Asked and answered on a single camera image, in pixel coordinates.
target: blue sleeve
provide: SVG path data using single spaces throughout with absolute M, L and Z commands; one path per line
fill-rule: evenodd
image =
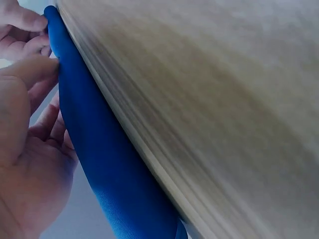
M 60 108 L 86 177 L 120 239 L 186 239 L 178 213 L 95 84 L 55 7 L 51 47 L 60 59 Z

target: finger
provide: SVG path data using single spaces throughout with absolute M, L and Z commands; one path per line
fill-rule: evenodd
M 58 59 L 45 56 L 31 56 L 15 64 L 0 69 L 0 76 L 15 76 L 20 78 L 30 90 L 35 83 L 53 78 L 58 74 Z
M 48 25 L 48 21 L 29 9 L 19 5 L 12 7 L 4 17 L 5 24 L 13 25 L 26 31 L 42 31 Z
M 64 142 L 62 145 L 62 153 L 69 156 L 72 168 L 73 168 L 73 170 L 75 170 L 75 168 L 79 162 L 79 158 L 75 152 L 75 149 L 74 149 L 74 146 L 72 144 L 69 132 L 67 130 L 64 133 Z
M 42 56 L 50 56 L 52 53 L 51 47 L 50 46 L 45 46 L 41 50 L 41 55 Z
M 41 53 L 44 47 L 50 47 L 48 35 L 37 36 L 24 45 L 23 57 Z
M 65 125 L 60 111 L 51 130 L 51 134 L 46 142 L 51 146 L 60 148 L 64 141 L 64 133 Z
M 53 77 L 51 79 L 36 83 L 28 92 L 30 98 L 31 114 L 39 108 L 43 100 L 51 92 L 51 90 L 58 83 L 58 78 Z
M 34 126 L 29 128 L 29 133 L 38 137 L 42 141 L 46 141 L 52 131 L 54 123 L 60 111 L 58 92 L 52 98 L 50 104 L 44 109 Z

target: stretchy blue material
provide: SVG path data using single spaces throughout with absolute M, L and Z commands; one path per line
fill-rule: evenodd
M 124 133 L 53 6 L 44 11 L 60 59 L 60 108 L 86 177 L 120 239 L 186 239 L 178 213 Z

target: blue cloth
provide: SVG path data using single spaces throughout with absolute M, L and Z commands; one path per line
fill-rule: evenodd
M 178 213 L 137 154 L 53 6 L 44 11 L 60 59 L 60 108 L 86 177 L 120 239 L 186 239 Z

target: light wood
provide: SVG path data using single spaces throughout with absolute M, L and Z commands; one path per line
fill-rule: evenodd
M 318 0 L 57 4 L 131 141 L 203 238 L 319 238 Z

